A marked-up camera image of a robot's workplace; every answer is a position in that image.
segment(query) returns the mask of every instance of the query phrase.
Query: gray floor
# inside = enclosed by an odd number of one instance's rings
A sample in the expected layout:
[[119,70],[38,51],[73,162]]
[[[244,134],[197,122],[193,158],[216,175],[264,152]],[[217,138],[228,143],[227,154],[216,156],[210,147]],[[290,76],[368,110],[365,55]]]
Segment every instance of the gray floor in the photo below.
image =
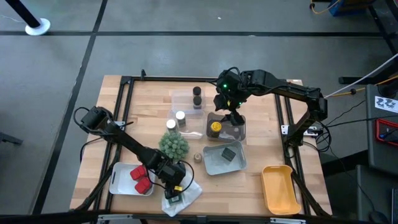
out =
[[[101,0],[24,1],[52,31],[92,31]],[[108,1],[99,31],[377,32],[372,17],[316,16],[307,0]],[[317,9],[327,4],[317,3]],[[375,8],[389,30],[396,25],[384,3]],[[20,20],[0,1],[0,14]],[[0,17],[0,31],[24,24]],[[0,144],[0,213],[29,213],[85,53],[88,36],[0,36],[0,130],[22,146]],[[384,40],[353,37],[98,36],[76,106],[96,103],[104,75],[215,77],[230,66],[261,68],[279,78],[331,93],[339,76],[363,76],[391,57]],[[330,98],[334,118],[364,99]],[[365,117],[364,105],[340,121]],[[364,123],[331,130],[339,157],[366,149]],[[70,123],[43,212],[69,208],[86,134]],[[347,142],[356,147],[347,147]],[[334,159],[322,156],[322,161]]]

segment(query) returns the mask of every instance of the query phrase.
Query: red cube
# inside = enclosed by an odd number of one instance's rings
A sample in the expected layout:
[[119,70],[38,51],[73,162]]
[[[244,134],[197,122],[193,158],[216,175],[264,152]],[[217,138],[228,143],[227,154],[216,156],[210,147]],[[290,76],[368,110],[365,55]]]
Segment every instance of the red cube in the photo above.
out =
[[152,187],[152,183],[148,177],[142,178],[134,188],[140,194],[145,194]]
[[139,180],[140,178],[145,177],[146,175],[147,175],[147,170],[143,165],[138,166],[137,168],[133,169],[130,172],[130,176],[133,180]]

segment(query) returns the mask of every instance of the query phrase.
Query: white napkin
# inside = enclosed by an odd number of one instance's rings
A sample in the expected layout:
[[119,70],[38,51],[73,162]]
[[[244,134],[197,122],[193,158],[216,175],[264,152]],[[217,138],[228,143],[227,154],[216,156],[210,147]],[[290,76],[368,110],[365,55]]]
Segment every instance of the white napkin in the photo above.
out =
[[[182,189],[185,189],[188,184],[191,182],[192,175],[187,172],[185,177],[182,179],[180,186]],[[201,187],[193,180],[191,186],[181,194],[182,201],[172,204],[169,204],[169,201],[164,197],[162,197],[162,210],[170,217],[174,217],[178,212],[181,212],[184,208],[187,208],[193,201],[195,201],[199,195],[201,194]]]

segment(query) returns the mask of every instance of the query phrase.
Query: green plant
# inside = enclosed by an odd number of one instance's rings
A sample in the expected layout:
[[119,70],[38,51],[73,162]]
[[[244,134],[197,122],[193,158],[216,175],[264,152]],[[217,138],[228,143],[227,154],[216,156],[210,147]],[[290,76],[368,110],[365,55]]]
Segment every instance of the green plant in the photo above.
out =
[[189,150],[187,140],[180,133],[165,133],[159,142],[159,148],[171,159],[178,161],[183,159]]

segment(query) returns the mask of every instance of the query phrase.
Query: orange plastic bin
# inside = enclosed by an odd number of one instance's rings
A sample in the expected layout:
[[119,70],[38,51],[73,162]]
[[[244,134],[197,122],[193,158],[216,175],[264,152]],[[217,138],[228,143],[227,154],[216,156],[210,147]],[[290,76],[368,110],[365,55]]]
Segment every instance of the orange plastic bin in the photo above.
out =
[[267,166],[261,173],[264,201],[275,215],[292,215],[301,211],[296,201],[291,178],[292,168],[286,165]]

